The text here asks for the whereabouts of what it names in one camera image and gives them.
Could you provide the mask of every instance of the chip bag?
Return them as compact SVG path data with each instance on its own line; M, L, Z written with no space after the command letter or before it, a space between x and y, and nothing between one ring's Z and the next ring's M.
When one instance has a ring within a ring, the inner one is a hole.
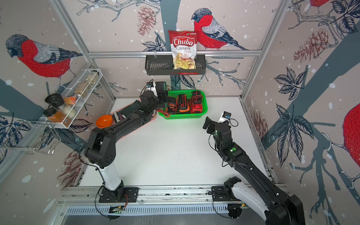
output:
M198 34L194 31L169 31L174 69L196 69L196 44Z

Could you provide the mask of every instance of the orange bowl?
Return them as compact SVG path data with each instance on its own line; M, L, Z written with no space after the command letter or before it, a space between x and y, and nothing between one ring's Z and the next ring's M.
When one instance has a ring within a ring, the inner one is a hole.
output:
M98 128L105 128L111 126L112 123L112 116L110 115L103 115L96 120L96 126Z

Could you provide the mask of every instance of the black mounting plate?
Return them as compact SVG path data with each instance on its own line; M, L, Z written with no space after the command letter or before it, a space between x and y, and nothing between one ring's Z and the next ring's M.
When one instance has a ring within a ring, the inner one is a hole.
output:
M99 203L115 203L115 202L126 202L127 198L125 194L129 197L129 200L127 202L136 202L136 199L138 198L139 188L123 188L124 190L124 197L120 201L116 201L112 196L110 196L106 191L105 188L103 188L103 191L101 192Z
M226 196L224 191L224 186L212 186L211 192L215 193L212 195L212 200L214 202L232 202L232 201L240 201L239 199L235 198L233 194L231 196Z

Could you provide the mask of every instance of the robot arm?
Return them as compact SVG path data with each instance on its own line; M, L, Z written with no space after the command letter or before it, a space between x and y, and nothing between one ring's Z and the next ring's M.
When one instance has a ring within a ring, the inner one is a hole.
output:
M203 128L213 134L220 157L243 175L258 195L247 189L237 177L224 183L227 194L247 203L266 220L266 224L305 224L300 199L296 195L287 195L253 164L246 152L233 142L227 121L216 123L207 117Z

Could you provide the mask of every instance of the black metal basket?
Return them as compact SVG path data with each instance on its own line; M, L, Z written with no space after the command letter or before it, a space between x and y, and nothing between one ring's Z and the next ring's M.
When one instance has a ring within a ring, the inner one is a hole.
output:
M196 69L174 69L171 55L147 55L145 70L149 76L154 75L203 75L206 71L205 55L195 58Z

